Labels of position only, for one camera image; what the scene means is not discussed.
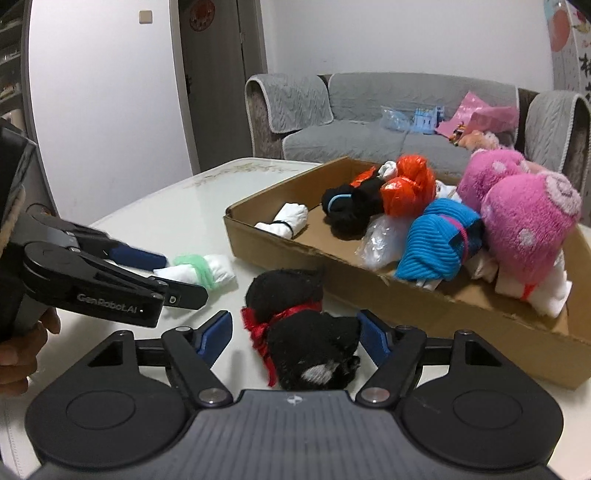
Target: finger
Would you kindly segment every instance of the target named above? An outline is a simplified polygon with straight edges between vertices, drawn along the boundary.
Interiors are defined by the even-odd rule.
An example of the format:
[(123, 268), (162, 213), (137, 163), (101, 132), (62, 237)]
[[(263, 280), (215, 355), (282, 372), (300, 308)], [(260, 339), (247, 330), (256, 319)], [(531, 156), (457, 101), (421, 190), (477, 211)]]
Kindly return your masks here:
[(16, 397), (22, 395), (29, 389), (29, 380), (23, 378), (18, 382), (0, 385), (0, 395), (4, 397)]
[(41, 323), (54, 335), (60, 333), (61, 322), (55, 308), (49, 308), (43, 315), (41, 315)]
[(9, 385), (26, 379), (37, 371), (37, 360), (29, 365), (15, 365), (14, 367), (0, 367), (0, 385)]
[(47, 330), (41, 322), (22, 337), (13, 337), (0, 344), (0, 365), (26, 365), (32, 363), (47, 342)]
[(37, 361), (39, 350), (47, 343), (47, 329), (41, 322), (37, 322), (33, 331), (27, 334), (27, 338), (28, 342), (24, 343), (18, 352), (17, 365), (29, 365)]

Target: white table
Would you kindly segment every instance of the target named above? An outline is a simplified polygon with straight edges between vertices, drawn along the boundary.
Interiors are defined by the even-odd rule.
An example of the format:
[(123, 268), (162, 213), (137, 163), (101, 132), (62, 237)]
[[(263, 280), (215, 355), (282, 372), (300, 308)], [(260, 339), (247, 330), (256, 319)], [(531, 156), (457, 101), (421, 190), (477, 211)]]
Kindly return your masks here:
[[(281, 180), (306, 171), (315, 164), (283, 160), (243, 158), (181, 181), (156, 192), (108, 217), (95, 227), (130, 245), (160, 252), (168, 258), (185, 253), (231, 256), (222, 217), (226, 207)], [(267, 388), (267, 375), (258, 354), (251, 348), (242, 327), (240, 309), (246, 289), (261, 270), (240, 260), (234, 267), (237, 282), (214, 293), (198, 312), (165, 308), (158, 327), (146, 329), (60, 312), (62, 332), (52, 336), (38, 359), (40, 370), (31, 379), (25, 396), (4, 400), (0, 406), (0, 447), (5, 463), (21, 476), (38, 468), (38, 462), (24, 433), (27, 405), (41, 389), (62, 374), (110, 333), (132, 330), (136, 338), (156, 338), (179, 325), (198, 327), (218, 310), (228, 310), (234, 319), (232, 341), (213, 366), (213, 372), (236, 397), (244, 388)], [(334, 314), (352, 314), (349, 307), (328, 298), (325, 308)], [(352, 393), (369, 378), (375, 367), (361, 349), (362, 367)], [(164, 372), (146, 368), (143, 372), (162, 381)], [(426, 369), (422, 381), (443, 375), (442, 367)], [(565, 480), (591, 477), (589, 435), (591, 432), (591, 382), (575, 392), (546, 385), (564, 412), (565, 428), (550, 465)]]

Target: cardboard box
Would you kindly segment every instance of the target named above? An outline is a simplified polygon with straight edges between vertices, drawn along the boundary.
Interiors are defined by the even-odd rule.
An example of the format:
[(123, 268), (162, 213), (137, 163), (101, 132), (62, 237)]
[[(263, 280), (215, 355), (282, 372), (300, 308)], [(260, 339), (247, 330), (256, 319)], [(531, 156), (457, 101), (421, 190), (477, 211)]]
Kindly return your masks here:
[[(558, 385), (577, 388), (591, 377), (591, 249), (578, 228), (564, 244), (573, 289), (558, 319), (497, 295), (494, 285), (471, 281), (464, 269), (430, 292), (362, 268), (355, 255), (360, 240), (335, 238), (324, 221), (324, 191), (371, 165), (341, 158), (235, 203), (224, 217), (234, 255), (268, 270), (320, 268), (325, 291), (347, 304), (372, 310), (393, 326), (416, 325), (429, 336), (451, 338), (458, 329), (473, 330), (530, 375)], [(270, 223), (286, 202), (310, 210), (308, 225), (295, 240), (254, 228)]]

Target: white wall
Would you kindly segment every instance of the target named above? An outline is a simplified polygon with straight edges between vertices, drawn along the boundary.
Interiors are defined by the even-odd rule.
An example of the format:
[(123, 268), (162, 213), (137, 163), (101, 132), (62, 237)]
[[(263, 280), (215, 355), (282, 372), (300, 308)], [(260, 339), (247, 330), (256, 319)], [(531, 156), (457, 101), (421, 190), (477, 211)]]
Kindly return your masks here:
[(60, 216), (88, 224), (191, 176), (168, 1), (33, 0), (28, 54)]
[(260, 0), (269, 72), (427, 72), (553, 87), (541, 0)]

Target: blue toy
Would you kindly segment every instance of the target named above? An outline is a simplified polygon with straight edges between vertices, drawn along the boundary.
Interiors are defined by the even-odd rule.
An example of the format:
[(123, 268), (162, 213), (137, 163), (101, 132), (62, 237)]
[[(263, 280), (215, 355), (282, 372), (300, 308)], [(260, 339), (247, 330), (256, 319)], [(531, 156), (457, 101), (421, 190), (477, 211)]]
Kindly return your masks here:
[(451, 280), (480, 250), (482, 235), (482, 220), (474, 210), (454, 200), (437, 199), (411, 225), (394, 277)]
[(414, 111), (414, 122), (412, 132), (417, 134), (432, 135), (437, 128), (437, 108), (433, 110), (425, 110), (417, 108)]

